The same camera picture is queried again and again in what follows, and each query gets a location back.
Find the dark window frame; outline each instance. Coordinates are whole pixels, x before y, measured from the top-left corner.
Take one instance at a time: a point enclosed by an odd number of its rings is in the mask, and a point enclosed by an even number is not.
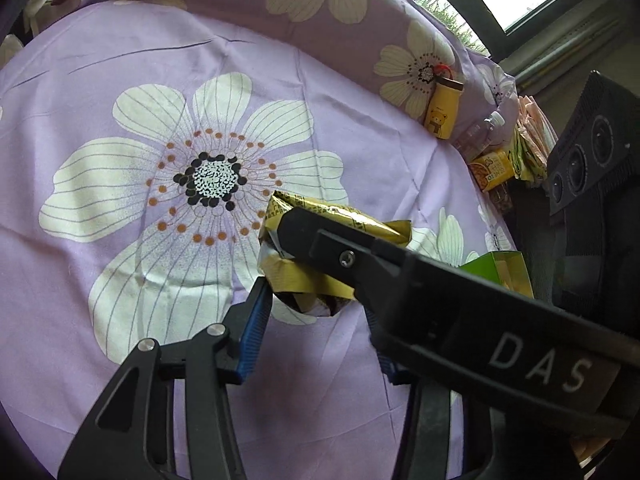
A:
[[[448,0],[478,35],[495,62],[515,52],[582,0],[547,0],[504,30],[484,0]]]

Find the transparent bottle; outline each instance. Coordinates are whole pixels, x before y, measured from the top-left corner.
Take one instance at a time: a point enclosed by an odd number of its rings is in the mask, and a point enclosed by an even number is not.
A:
[[[478,158],[491,143],[491,134],[496,128],[504,126],[504,118],[498,112],[492,112],[484,121],[465,130],[453,143],[468,164]]]

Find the cartoon bear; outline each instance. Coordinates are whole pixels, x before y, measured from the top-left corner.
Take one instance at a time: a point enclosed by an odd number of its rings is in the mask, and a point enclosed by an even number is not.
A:
[[[447,120],[447,116],[441,112],[436,110],[431,111],[431,115],[429,116],[429,123],[427,124],[427,130],[429,130],[435,136],[438,135],[440,128],[444,124],[444,121]]]

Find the screw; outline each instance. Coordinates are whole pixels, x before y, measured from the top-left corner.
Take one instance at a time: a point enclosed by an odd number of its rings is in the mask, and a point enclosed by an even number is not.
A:
[[[212,335],[214,337],[221,336],[225,333],[226,326],[222,323],[214,323],[213,325],[207,326],[207,334]]]
[[[344,251],[340,255],[340,264],[345,269],[350,269],[353,267],[353,264],[356,262],[356,255],[353,254],[353,251]]]
[[[138,343],[138,350],[140,350],[141,352],[149,352],[150,350],[153,350],[156,347],[156,342],[151,339],[151,338],[146,338],[146,339],[142,339],[140,340],[140,342]]]

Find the white bottle cap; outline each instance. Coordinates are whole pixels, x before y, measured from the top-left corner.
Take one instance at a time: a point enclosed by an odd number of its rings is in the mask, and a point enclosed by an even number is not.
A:
[[[504,126],[504,117],[502,117],[498,112],[491,112],[489,120],[496,126]]]

